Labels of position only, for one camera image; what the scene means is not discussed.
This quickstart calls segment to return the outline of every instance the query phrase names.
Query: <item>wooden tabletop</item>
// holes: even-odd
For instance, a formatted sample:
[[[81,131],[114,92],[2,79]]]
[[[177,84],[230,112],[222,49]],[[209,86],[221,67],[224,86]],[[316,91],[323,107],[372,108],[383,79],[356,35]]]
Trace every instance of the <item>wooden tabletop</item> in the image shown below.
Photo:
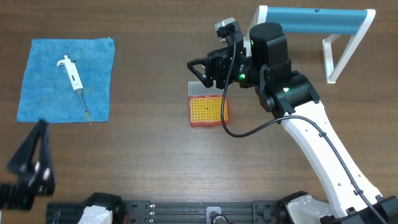
[[[0,177],[32,129],[17,123],[32,39],[116,43],[107,123],[53,124],[57,188],[30,212],[3,211],[3,223],[43,223],[47,202],[80,202],[93,192],[153,202],[277,200],[304,190],[326,200],[297,143],[281,125],[242,139],[221,126],[191,128],[187,61],[221,48],[214,24],[234,17],[246,32],[258,4],[375,9],[376,18],[335,85],[327,85],[322,39],[287,34],[294,70],[306,75],[366,177],[384,196],[398,194],[398,1],[0,1]],[[335,60],[348,37],[333,43]],[[254,89],[229,88],[229,128],[236,133],[272,119]]]

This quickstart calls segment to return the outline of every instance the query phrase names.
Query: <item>yellow pipette tip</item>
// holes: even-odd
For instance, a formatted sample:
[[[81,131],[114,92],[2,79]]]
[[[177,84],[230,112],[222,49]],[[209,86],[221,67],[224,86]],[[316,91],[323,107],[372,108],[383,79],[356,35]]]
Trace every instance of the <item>yellow pipette tip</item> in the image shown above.
[[[92,126],[91,119],[90,119],[90,114],[88,113],[88,111],[86,111],[86,116],[88,118],[88,121],[90,122],[90,125]]]

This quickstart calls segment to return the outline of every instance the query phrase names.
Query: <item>blue cloth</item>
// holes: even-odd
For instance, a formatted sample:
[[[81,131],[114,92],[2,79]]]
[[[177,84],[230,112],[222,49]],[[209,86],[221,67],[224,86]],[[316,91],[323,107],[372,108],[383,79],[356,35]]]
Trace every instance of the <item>blue cloth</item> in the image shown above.
[[[57,62],[67,54],[76,60],[84,88],[83,98],[92,121],[108,121],[114,39],[35,39],[27,62],[18,122],[88,122],[73,91],[65,66]]]

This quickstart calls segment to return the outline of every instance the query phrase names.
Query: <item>robotic arm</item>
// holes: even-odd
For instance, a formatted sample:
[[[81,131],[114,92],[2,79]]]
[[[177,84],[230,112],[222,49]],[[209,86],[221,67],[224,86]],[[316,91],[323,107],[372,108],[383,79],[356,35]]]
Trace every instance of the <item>robotic arm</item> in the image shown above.
[[[232,82],[238,82],[242,88],[253,86],[261,106],[275,117],[246,134],[233,134],[223,125],[227,133],[245,137],[272,123],[282,123],[303,150],[325,189],[330,204],[312,200],[307,195],[296,198],[286,205],[290,220],[321,223],[320,219],[325,216],[341,220],[367,210],[372,217],[377,217],[376,223],[387,223],[373,207],[383,201],[380,191],[349,156],[310,81],[300,72],[291,70],[282,27],[270,22],[251,28],[252,57],[245,56],[247,49],[243,46],[243,35],[233,18],[216,24],[216,33],[228,46],[188,62],[188,69],[207,88],[213,81],[220,89],[227,88]],[[193,67],[198,64],[204,66],[205,74]]]

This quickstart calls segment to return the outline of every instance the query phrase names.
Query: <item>orange box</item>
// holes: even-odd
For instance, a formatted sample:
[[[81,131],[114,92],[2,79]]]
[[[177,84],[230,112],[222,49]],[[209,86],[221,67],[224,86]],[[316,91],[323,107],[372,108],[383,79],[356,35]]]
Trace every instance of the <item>orange box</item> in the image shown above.
[[[189,98],[191,127],[221,124],[221,104],[223,95],[193,96]],[[225,96],[224,121],[228,124],[228,98]]]

